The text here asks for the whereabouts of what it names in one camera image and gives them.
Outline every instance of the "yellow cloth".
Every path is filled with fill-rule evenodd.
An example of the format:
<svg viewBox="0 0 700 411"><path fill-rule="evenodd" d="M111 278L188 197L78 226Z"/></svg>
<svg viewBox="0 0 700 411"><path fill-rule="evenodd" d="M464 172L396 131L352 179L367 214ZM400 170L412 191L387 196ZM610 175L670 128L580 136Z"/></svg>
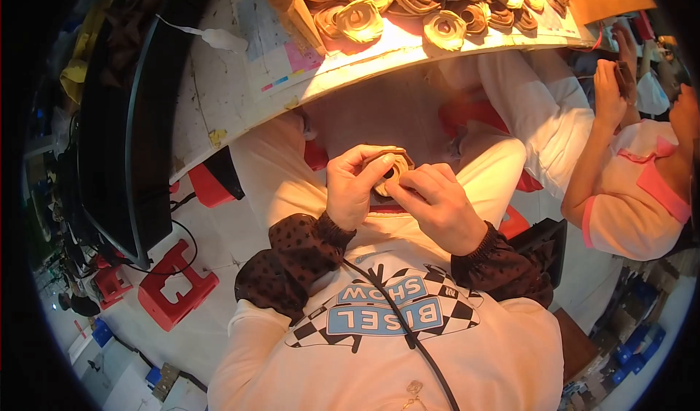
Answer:
<svg viewBox="0 0 700 411"><path fill-rule="evenodd" d="M85 74L88 72L92 48L94 48L97 35L100 33L102 22L104 22L104 10L109 8L111 4L112 0L100 0L85 15L73 49L73 58L61 72L61 86L68 97L77 104L80 104L83 98Z"/></svg>

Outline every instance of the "wooden workbench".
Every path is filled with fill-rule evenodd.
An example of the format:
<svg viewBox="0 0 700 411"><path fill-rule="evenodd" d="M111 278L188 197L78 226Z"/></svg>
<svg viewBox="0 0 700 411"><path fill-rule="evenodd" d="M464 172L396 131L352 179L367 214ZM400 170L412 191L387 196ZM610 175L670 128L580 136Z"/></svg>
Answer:
<svg viewBox="0 0 700 411"><path fill-rule="evenodd" d="M458 53L439 53L423 47L421 25L398 27L385 18L384 34L370 48L345 46L320 57L312 49L298 52L265 0L211 0L199 27L229 30L247 39L249 48L236 54L214 49L199 37L192 43L177 101L171 182L286 109L391 70L506 48L593 46L596 37L578 27L571 12L561 20L545 7L536 36L489 29L486 36L466 40Z"/></svg>

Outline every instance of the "person in pink shirt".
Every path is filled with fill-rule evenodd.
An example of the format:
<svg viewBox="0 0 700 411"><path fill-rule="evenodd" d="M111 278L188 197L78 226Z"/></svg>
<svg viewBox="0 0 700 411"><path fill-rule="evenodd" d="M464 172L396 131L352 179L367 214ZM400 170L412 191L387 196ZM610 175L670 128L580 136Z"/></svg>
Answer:
<svg viewBox="0 0 700 411"><path fill-rule="evenodd" d="M613 30L632 74L631 36ZM552 50L503 51L439 63L448 84L468 88L477 74L510 133L525 144L525 170L583 232L587 247L635 260L668 253L690 216L693 139L700 114L695 92L681 86L670 123L640 120L636 91L625 101L615 63L598 61L596 112Z"/></svg>

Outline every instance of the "checkered graphic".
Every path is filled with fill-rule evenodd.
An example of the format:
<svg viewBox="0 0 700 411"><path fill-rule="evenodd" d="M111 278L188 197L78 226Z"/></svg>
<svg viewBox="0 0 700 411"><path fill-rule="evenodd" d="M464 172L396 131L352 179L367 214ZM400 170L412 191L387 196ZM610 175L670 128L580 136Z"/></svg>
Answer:
<svg viewBox="0 0 700 411"><path fill-rule="evenodd" d="M407 305L422 301L426 298L437 296L442 312L442 324L435 328L424 329L416 334L419 340L427 340L432 337L455 333L477 326L480 322L476 308L484 302L484 298L477 292L458 287L451 276L443 269L430 264L424 264L427 270L405 268L389 277L384 285L388 286L401 280L405 276L420 276L423 279L428 294L414 300L406 301L399 305L401 309ZM356 279L354 284L374 286L362 279ZM356 303L337 303L338 297L334 296L325 301L317 310L304 317L287 335L285 344L290 347L306 347L316 345L341 345L352 347L353 353L357 352L363 337L376 339L377 336L367 337L359 334L328 335L328 310L337 306L381 306L389 308L388 303L381 301Z"/></svg>

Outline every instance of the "white sweatshirt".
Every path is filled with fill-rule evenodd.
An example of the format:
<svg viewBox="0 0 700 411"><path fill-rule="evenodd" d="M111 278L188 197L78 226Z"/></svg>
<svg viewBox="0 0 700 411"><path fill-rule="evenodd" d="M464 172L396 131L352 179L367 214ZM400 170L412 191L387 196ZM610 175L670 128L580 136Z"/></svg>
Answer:
<svg viewBox="0 0 700 411"><path fill-rule="evenodd" d="M353 259L381 277L440 367L462 411L555 410L564 378L556 318L526 298L496 302L455 285L404 241ZM229 347L209 385L209 409L401 410L422 384L428 410L450 408L440 383L381 293L347 266L310 297L293 328L240 300ZM419 402L408 410L422 410Z"/></svg>

